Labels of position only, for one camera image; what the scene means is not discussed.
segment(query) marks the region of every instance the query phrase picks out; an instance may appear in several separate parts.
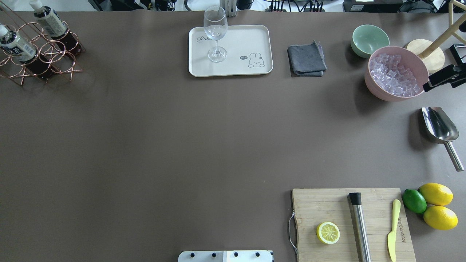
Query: wooden cutting board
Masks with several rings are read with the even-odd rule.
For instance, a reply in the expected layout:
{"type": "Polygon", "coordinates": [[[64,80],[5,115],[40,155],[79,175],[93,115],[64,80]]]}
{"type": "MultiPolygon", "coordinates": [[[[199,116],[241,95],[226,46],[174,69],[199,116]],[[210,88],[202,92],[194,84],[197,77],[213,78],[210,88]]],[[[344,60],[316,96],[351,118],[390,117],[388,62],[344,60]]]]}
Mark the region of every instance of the wooden cutting board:
{"type": "Polygon", "coordinates": [[[397,262],[416,262],[399,188],[293,189],[298,262],[360,261],[357,231],[353,227],[352,207],[348,200],[348,194],[352,192],[361,192],[372,261],[391,261],[387,235],[391,231],[392,203],[398,199],[402,205],[397,228],[397,262]],[[328,245],[317,238],[317,226],[324,221],[333,222],[340,229],[337,243],[328,245]]]}

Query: wooden disc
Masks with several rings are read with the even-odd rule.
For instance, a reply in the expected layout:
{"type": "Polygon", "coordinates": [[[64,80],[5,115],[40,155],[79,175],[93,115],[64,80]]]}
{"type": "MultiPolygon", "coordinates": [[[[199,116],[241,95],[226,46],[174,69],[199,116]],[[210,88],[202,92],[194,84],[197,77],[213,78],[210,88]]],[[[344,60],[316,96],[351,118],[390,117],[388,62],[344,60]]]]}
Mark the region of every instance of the wooden disc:
{"type": "MultiPolygon", "coordinates": [[[[416,39],[409,42],[405,48],[409,51],[415,53],[416,55],[421,54],[424,50],[427,49],[432,44],[431,41],[425,39],[416,39]]],[[[445,54],[442,49],[436,48],[430,55],[427,57],[421,57],[421,60],[424,62],[425,67],[429,71],[429,74],[433,74],[443,68],[445,63],[445,54]]]]}

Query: bottle cap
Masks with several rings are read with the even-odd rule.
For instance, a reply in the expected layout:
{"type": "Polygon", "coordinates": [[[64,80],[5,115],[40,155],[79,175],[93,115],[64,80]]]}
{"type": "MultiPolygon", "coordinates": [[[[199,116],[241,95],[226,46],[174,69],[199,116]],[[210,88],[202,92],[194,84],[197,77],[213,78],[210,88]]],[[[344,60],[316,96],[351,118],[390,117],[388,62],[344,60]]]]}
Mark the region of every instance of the bottle cap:
{"type": "Polygon", "coordinates": [[[4,36],[8,34],[8,28],[4,27],[2,24],[0,24],[0,36],[4,36]]]}
{"type": "Polygon", "coordinates": [[[40,10],[44,5],[40,0],[31,0],[29,4],[34,8],[34,10],[40,10]]]}

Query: wine glass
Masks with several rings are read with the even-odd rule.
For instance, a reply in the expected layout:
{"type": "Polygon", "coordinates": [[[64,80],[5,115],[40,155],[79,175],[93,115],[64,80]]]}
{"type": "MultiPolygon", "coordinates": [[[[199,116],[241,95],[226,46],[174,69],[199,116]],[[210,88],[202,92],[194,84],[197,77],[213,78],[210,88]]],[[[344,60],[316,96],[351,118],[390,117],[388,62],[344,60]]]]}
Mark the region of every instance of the wine glass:
{"type": "Polygon", "coordinates": [[[227,52],[225,48],[219,47],[219,40],[222,39],[228,29],[225,10],[219,6],[211,6],[204,12],[204,31],[207,37],[215,40],[215,47],[209,49],[208,57],[212,62],[222,62],[225,60],[227,52]]]}

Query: folded napkin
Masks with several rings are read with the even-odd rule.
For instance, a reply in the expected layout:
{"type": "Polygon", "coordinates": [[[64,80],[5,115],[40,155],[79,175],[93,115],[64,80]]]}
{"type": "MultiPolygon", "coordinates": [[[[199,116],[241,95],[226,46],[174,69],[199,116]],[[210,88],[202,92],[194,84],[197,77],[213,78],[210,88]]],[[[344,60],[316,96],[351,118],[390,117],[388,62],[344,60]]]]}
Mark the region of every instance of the folded napkin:
{"type": "Polygon", "coordinates": [[[322,76],[327,69],[322,46],[315,41],[310,45],[288,47],[288,57],[293,72],[299,76],[322,76]]]}

